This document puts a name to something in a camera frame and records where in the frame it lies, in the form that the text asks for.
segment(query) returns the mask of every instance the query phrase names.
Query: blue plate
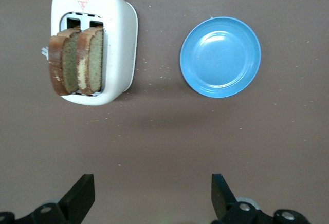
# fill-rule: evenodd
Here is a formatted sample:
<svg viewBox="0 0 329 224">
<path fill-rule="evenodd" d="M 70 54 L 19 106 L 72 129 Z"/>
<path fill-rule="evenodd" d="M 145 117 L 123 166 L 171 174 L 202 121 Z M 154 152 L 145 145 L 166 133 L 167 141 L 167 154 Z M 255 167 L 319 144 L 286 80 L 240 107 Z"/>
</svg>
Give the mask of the blue plate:
<svg viewBox="0 0 329 224">
<path fill-rule="evenodd" d="M 247 87 L 260 63 L 256 34 L 232 17 L 214 17 L 196 26 L 180 52 L 187 83 L 196 92 L 214 98 L 229 97 Z"/>
</svg>

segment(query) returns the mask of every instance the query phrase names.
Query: screw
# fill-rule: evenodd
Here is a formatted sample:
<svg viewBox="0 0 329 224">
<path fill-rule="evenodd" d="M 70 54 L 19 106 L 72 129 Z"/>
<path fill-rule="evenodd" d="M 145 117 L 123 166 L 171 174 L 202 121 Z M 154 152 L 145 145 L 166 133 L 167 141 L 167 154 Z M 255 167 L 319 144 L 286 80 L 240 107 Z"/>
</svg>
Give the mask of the screw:
<svg viewBox="0 0 329 224">
<path fill-rule="evenodd" d="M 294 215 L 290 212 L 287 212 L 287 211 L 282 212 L 281 215 L 287 220 L 294 220 L 295 219 Z"/>
<path fill-rule="evenodd" d="M 250 210 L 250 206 L 246 203 L 241 203 L 240 204 L 240 209 L 242 209 L 243 211 L 249 211 Z"/>
<path fill-rule="evenodd" d="M 41 214 L 47 213 L 51 210 L 51 207 L 44 207 L 43 209 L 40 210 Z"/>
</svg>

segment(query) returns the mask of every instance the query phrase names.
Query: toast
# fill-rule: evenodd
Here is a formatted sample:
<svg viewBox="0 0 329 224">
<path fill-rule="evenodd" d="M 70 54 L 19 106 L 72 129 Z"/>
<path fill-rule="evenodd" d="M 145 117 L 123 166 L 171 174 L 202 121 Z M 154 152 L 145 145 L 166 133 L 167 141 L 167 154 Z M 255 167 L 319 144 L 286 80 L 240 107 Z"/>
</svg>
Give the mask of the toast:
<svg viewBox="0 0 329 224">
<path fill-rule="evenodd" d="M 77 77 L 82 94 L 91 95 L 102 84 L 103 27 L 90 27 L 81 32 L 77 43 Z"/>
<path fill-rule="evenodd" d="M 69 28 L 52 36 L 49 42 L 49 72 L 58 95 L 69 95 L 79 89 L 76 70 L 76 48 L 80 29 Z"/>
</svg>

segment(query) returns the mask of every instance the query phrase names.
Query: red logo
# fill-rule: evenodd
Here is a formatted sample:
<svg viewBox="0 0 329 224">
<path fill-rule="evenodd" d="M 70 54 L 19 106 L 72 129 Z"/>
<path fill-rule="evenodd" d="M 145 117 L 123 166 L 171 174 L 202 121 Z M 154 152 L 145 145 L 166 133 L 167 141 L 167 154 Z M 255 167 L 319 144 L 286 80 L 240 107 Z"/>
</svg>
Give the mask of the red logo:
<svg viewBox="0 0 329 224">
<path fill-rule="evenodd" d="M 88 0 L 77 0 L 82 10 L 86 7 Z"/>
</svg>

